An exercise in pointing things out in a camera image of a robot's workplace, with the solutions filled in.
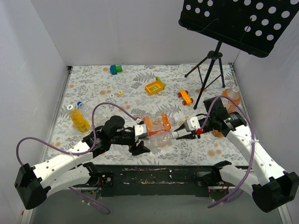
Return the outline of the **orange label tea bottle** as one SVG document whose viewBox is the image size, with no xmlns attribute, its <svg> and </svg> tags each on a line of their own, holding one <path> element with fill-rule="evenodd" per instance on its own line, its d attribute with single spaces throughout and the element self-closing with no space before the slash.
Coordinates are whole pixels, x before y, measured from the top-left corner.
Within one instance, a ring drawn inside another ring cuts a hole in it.
<svg viewBox="0 0 299 224">
<path fill-rule="evenodd" d="M 169 132 L 171 127 L 178 123 L 178 118 L 170 117 L 165 113 L 157 113 L 144 117 L 143 122 L 147 126 L 149 136 Z"/>
</svg>

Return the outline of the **clear Pocari Sweat bottle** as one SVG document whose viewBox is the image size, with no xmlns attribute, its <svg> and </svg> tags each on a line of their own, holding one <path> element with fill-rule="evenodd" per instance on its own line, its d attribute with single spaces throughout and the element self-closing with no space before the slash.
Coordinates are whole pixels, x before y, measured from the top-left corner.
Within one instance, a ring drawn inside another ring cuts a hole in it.
<svg viewBox="0 0 299 224">
<path fill-rule="evenodd" d="M 157 133 L 149 137 L 146 142 L 146 146 L 149 148 L 158 148 L 169 145 L 173 140 L 173 134 L 171 132 Z"/>
</svg>

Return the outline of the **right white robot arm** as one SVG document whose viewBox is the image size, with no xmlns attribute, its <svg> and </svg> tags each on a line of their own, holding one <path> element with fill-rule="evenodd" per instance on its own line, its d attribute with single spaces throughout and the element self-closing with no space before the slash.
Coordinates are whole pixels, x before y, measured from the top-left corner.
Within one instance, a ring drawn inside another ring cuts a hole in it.
<svg viewBox="0 0 299 224">
<path fill-rule="evenodd" d="M 195 139 L 201 134 L 217 130 L 229 140 L 248 162 L 246 171 L 242 171 L 229 161 L 221 161 L 212 166 L 209 174 L 197 179 L 207 184 L 222 185 L 231 183 L 235 189 L 222 199 L 210 205 L 210 208 L 234 200 L 233 195 L 241 189 L 251 195 L 255 204 L 263 212 L 270 212 L 292 201 L 299 187 L 299 177 L 295 172 L 287 172 L 278 165 L 256 139 L 253 126 L 244 111 L 228 113 L 222 103 L 223 95 L 204 101 L 207 111 L 205 118 L 194 116 L 187 119 L 172 137 Z"/>
</svg>

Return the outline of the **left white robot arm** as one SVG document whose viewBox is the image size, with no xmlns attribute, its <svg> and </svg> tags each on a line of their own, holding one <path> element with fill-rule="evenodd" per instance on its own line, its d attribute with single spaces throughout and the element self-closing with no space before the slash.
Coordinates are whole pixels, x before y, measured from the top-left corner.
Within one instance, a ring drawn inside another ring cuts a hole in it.
<svg viewBox="0 0 299 224">
<path fill-rule="evenodd" d="M 50 195 L 69 187 L 112 185 L 114 175 L 100 171 L 92 159 L 107 152 L 112 144 L 128 146 L 133 156 L 150 152 L 142 140 L 148 136 L 145 123 L 138 120 L 133 127 L 124 125 L 122 117 L 112 116 L 64 153 L 33 166 L 23 164 L 14 187 L 25 209 L 36 208 Z"/>
</svg>

